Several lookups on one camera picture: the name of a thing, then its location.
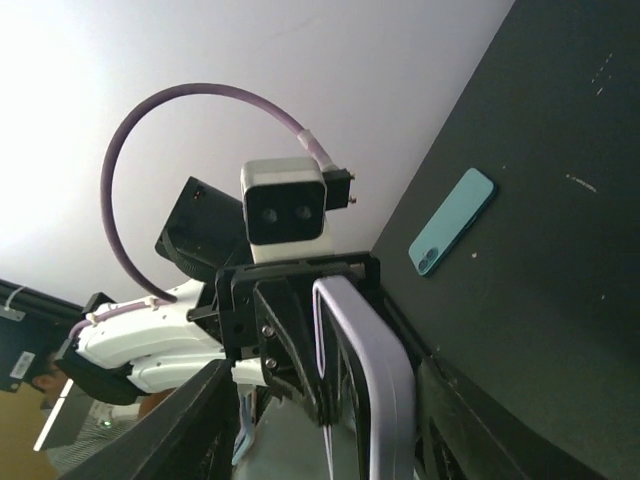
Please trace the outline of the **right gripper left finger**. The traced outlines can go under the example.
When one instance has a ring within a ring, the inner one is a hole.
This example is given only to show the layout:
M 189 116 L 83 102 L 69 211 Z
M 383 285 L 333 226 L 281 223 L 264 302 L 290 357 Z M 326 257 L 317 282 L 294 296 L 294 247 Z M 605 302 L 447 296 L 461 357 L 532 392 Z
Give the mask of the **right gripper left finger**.
M 64 479 L 230 479 L 239 425 L 232 362 L 212 361 Z

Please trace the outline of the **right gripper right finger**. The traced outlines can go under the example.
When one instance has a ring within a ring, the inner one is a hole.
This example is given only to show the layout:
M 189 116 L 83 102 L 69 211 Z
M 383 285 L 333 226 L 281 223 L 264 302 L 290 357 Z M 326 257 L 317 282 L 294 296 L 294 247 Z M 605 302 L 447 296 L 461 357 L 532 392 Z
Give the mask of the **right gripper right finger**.
M 425 357 L 416 370 L 427 479 L 601 479 L 462 377 Z

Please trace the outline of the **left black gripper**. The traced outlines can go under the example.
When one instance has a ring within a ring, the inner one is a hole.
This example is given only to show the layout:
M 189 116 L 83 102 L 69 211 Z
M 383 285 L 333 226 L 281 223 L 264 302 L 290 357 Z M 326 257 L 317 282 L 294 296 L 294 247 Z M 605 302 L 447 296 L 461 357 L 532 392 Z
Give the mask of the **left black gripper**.
M 315 305 L 316 280 L 344 276 L 362 293 L 380 285 L 368 252 L 222 268 L 215 279 L 218 328 L 233 380 L 266 386 L 301 406 L 316 425 L 342 416 L 345 369 L 333 334 Z

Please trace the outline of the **lavender phone case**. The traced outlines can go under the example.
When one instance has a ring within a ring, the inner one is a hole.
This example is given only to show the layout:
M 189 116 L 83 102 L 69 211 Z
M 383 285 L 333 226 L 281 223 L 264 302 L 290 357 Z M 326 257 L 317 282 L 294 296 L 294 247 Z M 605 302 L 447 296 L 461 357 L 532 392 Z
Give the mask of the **lavender phone case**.
M 347 367 L 360 477 L 413 478 L 416 382 L 407 351 L 347 278 L 318 279 L 312 292 Z

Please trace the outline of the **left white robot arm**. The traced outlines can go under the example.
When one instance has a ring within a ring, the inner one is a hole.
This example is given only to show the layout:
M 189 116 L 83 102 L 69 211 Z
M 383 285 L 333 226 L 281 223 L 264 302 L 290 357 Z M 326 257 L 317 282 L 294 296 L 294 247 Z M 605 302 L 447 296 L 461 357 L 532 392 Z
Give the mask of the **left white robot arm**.
M 371 255 L 288 252 L 254 264 L 240 202 L 196 178 L 186 181 L 156 251 L 187 281 L 124 303 L 93 296 L 56 359 L 79 387 L 129 405 L 228 359 L 235 383 L 267 387 L 316 424 L 338 422 L 351 371 L 345 344 L 321 322 L 313 287 L 334 276 L 356 288 L 376 286 Z

